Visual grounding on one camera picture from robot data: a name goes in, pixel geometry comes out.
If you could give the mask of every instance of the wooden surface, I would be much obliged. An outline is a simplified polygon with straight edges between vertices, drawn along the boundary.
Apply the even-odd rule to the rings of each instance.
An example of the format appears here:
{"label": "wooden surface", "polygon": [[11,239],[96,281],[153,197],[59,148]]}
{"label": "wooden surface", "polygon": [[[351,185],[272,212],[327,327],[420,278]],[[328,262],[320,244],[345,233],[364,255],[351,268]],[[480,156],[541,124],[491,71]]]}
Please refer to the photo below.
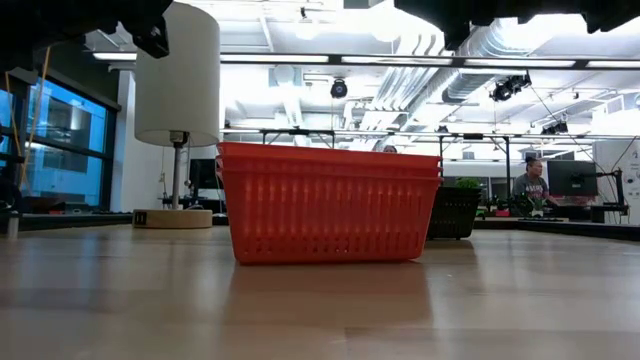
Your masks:
{"label": "wooden surface", "polygon": [[0,358],[638,359],[640,248],[507,231],[416,263],[238,267],[226,228],[0,241]]}
{"label": "wooden surface", "polygon": [[134,210],[133,226],[149,229],[206,229],[211,210]]}

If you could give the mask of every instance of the man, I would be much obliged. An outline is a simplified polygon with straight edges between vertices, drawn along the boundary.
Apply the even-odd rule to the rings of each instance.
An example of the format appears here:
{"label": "man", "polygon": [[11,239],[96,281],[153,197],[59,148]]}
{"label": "man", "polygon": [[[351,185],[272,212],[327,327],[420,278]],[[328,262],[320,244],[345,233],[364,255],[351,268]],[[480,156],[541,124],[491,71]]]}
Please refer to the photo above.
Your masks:
{"label": "man", "polygon": [[511,194],[524,194],[531,200],[544,199],[558,206],[558,201],[549,195],[549,186],[542,178],[542,162],[535,158],[527,158],[526,162],[526,173],[516,178]]}

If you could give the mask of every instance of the security camera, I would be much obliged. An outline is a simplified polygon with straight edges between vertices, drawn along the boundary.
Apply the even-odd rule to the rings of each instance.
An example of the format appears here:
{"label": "security camera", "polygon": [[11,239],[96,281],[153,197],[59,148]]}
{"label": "security camera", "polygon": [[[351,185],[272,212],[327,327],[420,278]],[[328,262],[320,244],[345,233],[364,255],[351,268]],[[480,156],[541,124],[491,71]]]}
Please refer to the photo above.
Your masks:
{"label": "security camera", "polygon": [[347,84],[343,79],[335,79],[331,86],[331,97],[334,99],[342,99],[347,96]]}

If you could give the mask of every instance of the lamp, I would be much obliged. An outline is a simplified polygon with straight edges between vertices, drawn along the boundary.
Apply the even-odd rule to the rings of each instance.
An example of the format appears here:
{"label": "lamp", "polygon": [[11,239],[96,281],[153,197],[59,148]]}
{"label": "lamp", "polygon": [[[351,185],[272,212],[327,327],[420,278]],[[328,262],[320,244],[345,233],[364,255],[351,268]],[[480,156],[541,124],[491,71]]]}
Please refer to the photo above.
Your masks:
{"label": "lamp", "polygon": [[137,54],[135,137],[175,149],[172,208],[177,210],[182,147],[211,146],[220,139],[220,28],[211,15],[187,4],[174,2],[165,17],[171,54],[162,59]]}

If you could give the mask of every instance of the ceiling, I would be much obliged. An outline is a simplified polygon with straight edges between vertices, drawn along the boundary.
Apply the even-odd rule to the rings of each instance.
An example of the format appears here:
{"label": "ceiling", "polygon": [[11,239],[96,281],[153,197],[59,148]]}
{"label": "ceiling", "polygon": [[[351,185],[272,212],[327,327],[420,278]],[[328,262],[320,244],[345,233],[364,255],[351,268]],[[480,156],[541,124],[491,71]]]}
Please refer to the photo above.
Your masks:
{"label": "ceiling", "polygon": [[[416,56],[445,53],[443,35],[437,28],[394,9],[390,1],[371,9],[350,8],[347,0],[181,2],[204,9],[218,21],[222,52]],[[301,7],[305,8],[306,19],[301,16]],[[543,20],[536,17],[517,28],[500,27],[496,21],[495,27],[472,29],[465,43],[467,47],[454,55],[640,57],[640,18],[609,33],[593,35],[586,34],[579,17],[547,19],[549,22],[541,25]],[[500,53],[491,48],[493,45],[487,45],[491,41],[503,42]],[[112,35],[90,33],[86,45],[94,52],[135,51],[131,37],[123,29]],[[509,74],[472,75],[474,81],[480,82],[462,101],[451,103],[442,100],[442,91],[451,92],[452,81],[469,80],[468,75],[456,73],[453,75],[459,78],[451,80],[454,77],[451,73],[438,69],[309,65],[295,66],[295,71],[300,75],[294,81],[296,86],[285,91],[276,85],[278,79],[270,66],[223,66],[222,97],[227,108],[227,126],[434,131],[440,125],[447,125],[449,131],[539,134],[545,124],[553,121],[551,112],[568,122],[571,133],[578,134],[591,131],[593,114],[607,109],[609,103],[622,104],[621,109],[613,109],[616,111],[638,111],[625,105],[625,101],[629,94],[640,92],[637,72],[537,70],[530,72],[532,87],[498,103],[489,98],[489,92],[496,80],[505,79]],[[344,99],[332,99],[329,94],[335,78],[346,81],[349,92]],[[463,85],[469,87],[469,83],[466,81]],[[611,131],[621,130],[612,127]],[[243,140],[258,141],[261,137],[244,136]],[[344,138],[339,141],[342,147],[366,149],[378,144],[378,140]],[[382,141],[404,144],[406,151],[412,153],[420,153],[423,146],[407,139]],[[313,143],[324,146],[318,139]]]}

